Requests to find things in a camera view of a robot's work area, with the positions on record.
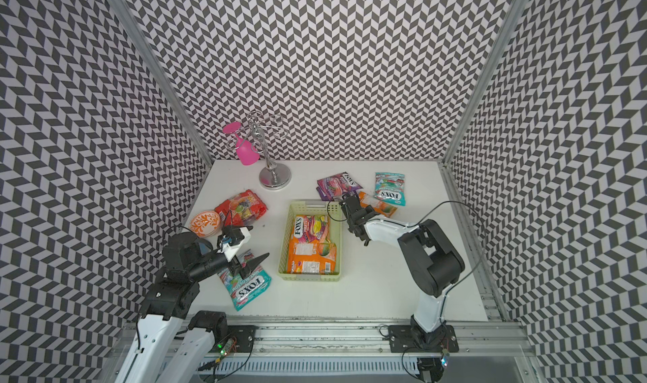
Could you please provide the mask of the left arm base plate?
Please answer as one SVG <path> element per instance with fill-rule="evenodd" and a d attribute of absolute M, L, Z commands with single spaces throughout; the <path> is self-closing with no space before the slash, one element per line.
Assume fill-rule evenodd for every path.
<path fill-rule="evenodd" d="M 249 354 L 254 347 L 257 329 L 255 325 L 230 327 L 226 336 L 212 347 L 209 354 L 218 356 Z"/>

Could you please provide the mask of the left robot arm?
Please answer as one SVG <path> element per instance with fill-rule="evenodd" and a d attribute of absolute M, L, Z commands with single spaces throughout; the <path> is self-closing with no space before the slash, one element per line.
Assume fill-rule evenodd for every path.
<path fill-rule="evenodd" d="M 238 251 L 251 238 L 248 226 L 225 226 L 215 244 L 185 230 L 172 236 L 163 248 L 164 265 L 148 290 L 134 323 L 133 341 L 123 355 L 111 382 L 188 382 L 193 374 L 213 369 L 234 350 L 254 351 L 253 325 L 230 328 L 223 312 L 190 313 L 200 293 L 200 284 L 224 270 L 249 277 L 266 259 L 265 255 L 241 263 Z M 217 360 L 203 359 L 217 349 Z"/>

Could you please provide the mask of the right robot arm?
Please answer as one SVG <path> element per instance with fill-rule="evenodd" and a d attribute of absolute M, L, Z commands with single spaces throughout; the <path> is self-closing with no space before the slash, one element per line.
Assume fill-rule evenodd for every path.
<path fill-rule="evenodd" d="M 441 226 L 431 219 L 414 224 L 394 221 L 372 206 L 363 207 L 355 194 L 340 201 L 348 230 L 367 245 L 386 243 L 398 248 L 417 287 L 418 306 L 411 317 L 411 336 L 416 348 L 433 351 L 448 339 L 443 313 L 446 295 L 466 268 L 461 254 Z"/>

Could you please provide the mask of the pink orange candy bag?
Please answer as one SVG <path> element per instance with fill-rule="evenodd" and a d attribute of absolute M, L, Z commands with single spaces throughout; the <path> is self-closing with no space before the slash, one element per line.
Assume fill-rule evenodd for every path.
<path fill-rule="evenodd" d="M 292 239 L 298 243 L 322 243 L 329 239 L 330 218 L 324 215 L 296 216 Z"/>

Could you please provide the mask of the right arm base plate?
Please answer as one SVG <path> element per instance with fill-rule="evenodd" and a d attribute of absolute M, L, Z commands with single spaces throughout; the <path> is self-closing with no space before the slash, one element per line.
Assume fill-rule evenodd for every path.
<path fill-rule="evenodd" d="M 453 326 L 441 325 L 434 332 L 424 332 L 419 327 L 387 325 L 387 340 L 392 353 L 406 350 L 423 353 L 455 354 L 459 352 L 458 338 Z"/>

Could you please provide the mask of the light green plastic basket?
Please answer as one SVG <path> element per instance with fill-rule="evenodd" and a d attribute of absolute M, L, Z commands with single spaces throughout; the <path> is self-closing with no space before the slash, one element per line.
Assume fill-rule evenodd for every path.
<path fill-rule="evenodd" d="M 340 206 L 332 202 L 294 200 L 289 204 L 278 263 L 288 281 L 336 282 L 342 269 Z"/>

